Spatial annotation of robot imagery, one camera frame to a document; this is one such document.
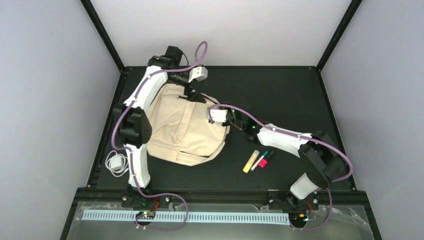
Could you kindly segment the beige canvas backpack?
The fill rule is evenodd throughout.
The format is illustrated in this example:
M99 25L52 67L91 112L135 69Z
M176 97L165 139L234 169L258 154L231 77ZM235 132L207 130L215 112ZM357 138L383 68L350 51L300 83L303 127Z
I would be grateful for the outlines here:
M150 156L190 167L217 157L230 128L209 123L208 107L218 100L209 95L204 98L205 103L189 101L184 87L175 84L160 89L147 115L152 127L146 147Z

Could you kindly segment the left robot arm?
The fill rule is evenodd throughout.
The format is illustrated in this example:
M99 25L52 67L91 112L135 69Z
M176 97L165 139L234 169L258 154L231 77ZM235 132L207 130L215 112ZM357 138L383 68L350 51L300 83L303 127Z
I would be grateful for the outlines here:
M134 92L124 103L113 107L116 125L112 131L111 144L115 150L125 150L129 165L128 183L137 189L146 188L151 180L148 170L147 143L153 133L152 125L148 120L151 104L163 85L170 83L183 87L183 95L189 99L204 102L199 93L195 93L194 82L205 80L208 70L201 65L206 55L208 44L202 41L204 47L201 56L195 55L195 63L190 66L181 66L183 52L175 46L169 46L161 56L154 55L147 64L144 76ZM119 148L116 137L120 137L123 146Z

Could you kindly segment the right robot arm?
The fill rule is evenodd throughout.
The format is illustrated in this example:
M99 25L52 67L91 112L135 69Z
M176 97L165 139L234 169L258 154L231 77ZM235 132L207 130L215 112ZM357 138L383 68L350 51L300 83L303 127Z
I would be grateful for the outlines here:
M305 172L284 196L290 209L299 209L310 194L328 188L333 182L345 180L353 173L353 164L347 155L322 131L307 133L284 129L224 103L210 106L206 115L210 123L233 126L252 142L287 152L302 161Z

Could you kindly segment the teal white marker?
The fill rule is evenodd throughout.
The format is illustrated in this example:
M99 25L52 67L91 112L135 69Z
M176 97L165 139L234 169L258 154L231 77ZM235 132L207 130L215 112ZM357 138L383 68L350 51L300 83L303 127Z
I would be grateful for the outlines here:
M254 171L255 168L259 165L259 163L267 156L269 152L265 151L257 160L256 162L252 165L252 167L250 168L250 172Z

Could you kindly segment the yellow highlighter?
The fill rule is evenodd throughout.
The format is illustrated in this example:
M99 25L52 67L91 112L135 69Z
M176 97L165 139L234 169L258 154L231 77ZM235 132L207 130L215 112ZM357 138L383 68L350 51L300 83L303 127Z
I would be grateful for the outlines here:
M252 168L254 162L256 161L257 157L259 156L259 151L258 150L254 150L253 153L251 154L250 158L248 159L248 161L246 162L245 166L243 167L242 171L244 173L248 173L250 171L250 169Z

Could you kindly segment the pink black highlighter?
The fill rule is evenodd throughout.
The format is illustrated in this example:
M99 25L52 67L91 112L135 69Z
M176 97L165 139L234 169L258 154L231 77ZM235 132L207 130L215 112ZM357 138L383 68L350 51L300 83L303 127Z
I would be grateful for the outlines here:
M260 168L264 168L269 163L269 161L274 157L274 155L275 155L275 150L267 151L264 157L259 161L258 166Z

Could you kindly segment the small circuit board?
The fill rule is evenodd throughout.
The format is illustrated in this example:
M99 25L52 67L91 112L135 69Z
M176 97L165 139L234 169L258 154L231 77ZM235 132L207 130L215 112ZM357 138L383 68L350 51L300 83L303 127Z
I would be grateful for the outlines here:
M140 211L135 215L135 220L136 221L153 220L155 216L156 216L155 211L151 211L151 210Z

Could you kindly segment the black frame rail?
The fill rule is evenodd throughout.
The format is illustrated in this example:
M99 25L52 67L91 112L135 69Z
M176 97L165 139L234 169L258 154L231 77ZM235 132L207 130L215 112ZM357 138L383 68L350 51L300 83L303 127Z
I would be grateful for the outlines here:
M127 188L94 188L79 187L73 198L65 225L63 227L60 239L67 239L72 221L77 215L77 205L80 202L122 202L123 196L128 193ZM286 193L284 191L174 191L174 194L180 195L187 203L191 204L259 204L264 205L271 199L283 200ZM343 206L359 206L365 209L367 220L369 221L371 232L376 240L381 240L372 207L365 191L332 191L332 203Z

